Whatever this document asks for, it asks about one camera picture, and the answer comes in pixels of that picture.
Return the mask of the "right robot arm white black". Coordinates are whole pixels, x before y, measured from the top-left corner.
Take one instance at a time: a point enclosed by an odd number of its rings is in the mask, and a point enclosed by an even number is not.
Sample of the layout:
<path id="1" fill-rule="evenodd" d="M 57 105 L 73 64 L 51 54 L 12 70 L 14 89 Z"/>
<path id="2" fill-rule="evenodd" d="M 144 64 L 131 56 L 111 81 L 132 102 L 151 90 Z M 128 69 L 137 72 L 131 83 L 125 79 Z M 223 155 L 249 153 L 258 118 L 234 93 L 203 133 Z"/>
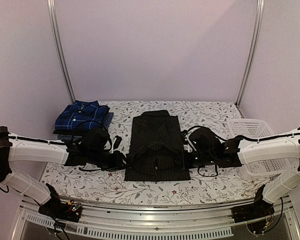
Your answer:
<path id="1" fill-rule="evenodd" d="M 268 210 L 268 205 L 300 185 L 300 126 L 288 133 L 263 138 L 237 135 L 226 140 L 201 125 L 195 125 L 182 134 L 194 147 L 191 165 L 195 168 L 207 165 L 234 168 L 259 161 L 298 160 L 275 180 L 257 190 L 254 203 L 248 208 L 252 218 L 259 218 Z"/>

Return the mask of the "black pinstriped long sleeve shirt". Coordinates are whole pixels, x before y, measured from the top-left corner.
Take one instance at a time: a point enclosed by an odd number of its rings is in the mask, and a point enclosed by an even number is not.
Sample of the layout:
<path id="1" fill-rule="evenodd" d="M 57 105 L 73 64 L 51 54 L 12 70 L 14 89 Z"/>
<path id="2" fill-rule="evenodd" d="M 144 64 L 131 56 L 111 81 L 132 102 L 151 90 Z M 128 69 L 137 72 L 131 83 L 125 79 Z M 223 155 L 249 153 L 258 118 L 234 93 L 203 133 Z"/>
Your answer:
<path id="1" fill-rule="evenodd" d="M 189 181 L 177 116 L 146 111 L 132 120 L 126 182 Z"/>

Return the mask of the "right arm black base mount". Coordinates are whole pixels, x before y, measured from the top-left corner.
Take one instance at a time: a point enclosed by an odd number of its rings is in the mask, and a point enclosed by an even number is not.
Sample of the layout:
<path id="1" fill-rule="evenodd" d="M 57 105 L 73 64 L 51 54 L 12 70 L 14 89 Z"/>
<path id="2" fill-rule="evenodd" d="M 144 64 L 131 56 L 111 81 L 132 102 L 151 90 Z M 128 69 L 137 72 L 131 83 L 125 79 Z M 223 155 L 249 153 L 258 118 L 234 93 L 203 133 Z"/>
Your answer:
<path id="1" fill-rule="evenodd" d="M 256 192 L 254 200 L 250 204 L 239 205 L 231 208 L 232 218 L 235 223 L 246 222 L 263 217 L 270 217 L 270 220 L 262 220 L 259 222 L 249 223 L 248 230 L 255 235 L 264 234 L 270 225 L 270 221 L 275 213 L 274 204 L 263 200 L 263 190 L 265 184 Z"/>

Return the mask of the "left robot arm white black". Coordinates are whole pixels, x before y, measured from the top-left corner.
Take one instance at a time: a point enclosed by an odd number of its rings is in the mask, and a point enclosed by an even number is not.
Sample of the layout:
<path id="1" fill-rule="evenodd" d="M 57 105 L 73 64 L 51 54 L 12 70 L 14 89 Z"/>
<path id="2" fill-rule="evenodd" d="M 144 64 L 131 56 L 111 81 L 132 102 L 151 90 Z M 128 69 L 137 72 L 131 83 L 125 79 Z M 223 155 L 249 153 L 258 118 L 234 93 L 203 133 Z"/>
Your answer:
<path id="1" fill-rule="evenodd" d="M 53 187 L 22 175 L 11 166 L 12 162 L 30 161 L 55 163 L 68 167 L 94 165 L 98 169 L 114 172 L 126 168 L 126 157 L 118 151 L 107 130 L 92 128 L 84 136 L 68 142 L 29 138 L 10 133 L 0 126 L 0 184 L 26 195 L 53 216 L 64 213 L 64 205 Z"/>

